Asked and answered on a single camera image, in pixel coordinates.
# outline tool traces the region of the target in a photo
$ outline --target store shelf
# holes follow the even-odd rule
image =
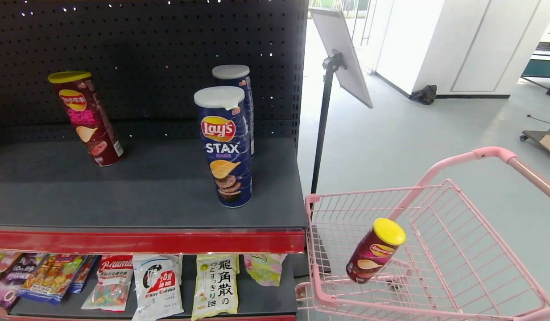
[[[301,252],[305,205],[293,138],[264,138],[253,197],[222,206],[200,140],[128,140],[97,167],[79,142],[0,148],[0,250]]]
[[[523,130],[523,135],[527,136],[531,140],[534,140],[540,147],[544,148],[540,144],[540,140],[542,140],[542,137],[544,137],[548,132],[546,130]]]
[[[239,308],[237,315],[218,315],[218,317],[268,317],[287,316],[285,320],[294,320],[297,313],[297,301],[293,296],[295,281],[291,260],[287,258],[283,262],[283,273],[279,287],[263,287],[257,284],[243,266],[243,257],[240,256],[241,272],[237,276],[237,290],[239,297]],[[184,313],[170,317],[170,319],[189,319],[193,306],[195,293],[195,256],[188,255],[183,258],[182,272],[182,303]],[[101,310],[82,310],[81,306],[91,293],[97,283],[96,275],[85,284],[80,294],[67,294],[67,296],[56,306],[49,303],[40,303],[27,299],[20,299],[10,311],[10,320],[18,317],[39,317],[50,320],[52,318],[63,319],[131,319],[136,310],[136,292],[133,288],[128,296],[126,311],[123,313],[112,313]]]

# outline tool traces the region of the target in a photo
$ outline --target pink shopping cart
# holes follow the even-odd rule
[[[550,320],[550,298],[461,189],[428,185],[446,167],[488,157],[550,197],[550,184],[503,148],[444,159],[413,187],[306,197],[311,280],[297,285],[309,303],[299,309],[371,321]],[[377,276],[354,283],[346,262],[379,217],[397,221],[406,242]]]

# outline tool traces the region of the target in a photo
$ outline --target cart handle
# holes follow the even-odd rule
[[[523,162],[521,162],[519,159],[517,159],[517,155],[515,153],[505,149],[505,148],[496,148],[496,147],[488,147],[488,148],[479,148],[476,150],[473,150],[472,152],[467,152],[465,154],[456,155],[450,158],[446,158],[444,160],[439,161],[434,166],[432,166],[424,175],[423,177],[416,183],[416,186],[426,186],[438,175],[438,173],[447,167],[451,167],[454,165],[467,163],[471,161],[475,161],[477,159],[485,159],[489,157],[498,157],[506,164],[513,167],[517,172],[521,173],[526,179],[528,179],[531,183],[533,183],[538,189],[543,191],[548,197],[550,197],[550,183],[546,181],[543,177],[538,175],[538,173],[535,173],[533,170],[531,170],[528,166],[526,166]],[[394,210],[390,216],[389,219],[392,221],[395,221],[401,213],[409,206],[415,199],[419,196],[419,194],[422,192],[421,189],[414,189],[406,195],[406,197],[400,202],[400,204],[397,206],[397,209]]]

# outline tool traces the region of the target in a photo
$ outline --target yellow plastic lid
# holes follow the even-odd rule
[[[392,246],[400,246],[405,242],[403,228],[387,218],[379,218],[374,221],[373,231],[381,240]]]
[[[61,71],[60,73],[49,75],[47,79],[50,83],[66,83],[89,77],[92,77],[92,74],[88,71]]]

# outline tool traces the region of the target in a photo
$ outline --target white wall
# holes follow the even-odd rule
[[[451,91],[489,1],[444,2],[438,27],[434,31],[412,90],[421,89],[425,85],[437,85],[438,94],[447,94]]]
[[[406,93],[411,93],[444,0],[391,1],[393,6],[376,72]]]
[[[364,54],[367,57],[368,67],[373,72],[378,65],[378,57],[384,43],[385,32],[389,23],[389,16],[392,11],[394,0],[370,1],[368,8],[369,34],[368,45],[365,46]]]
[[[549,21],[550,0],[446,0],[407,92],[509,95]]]

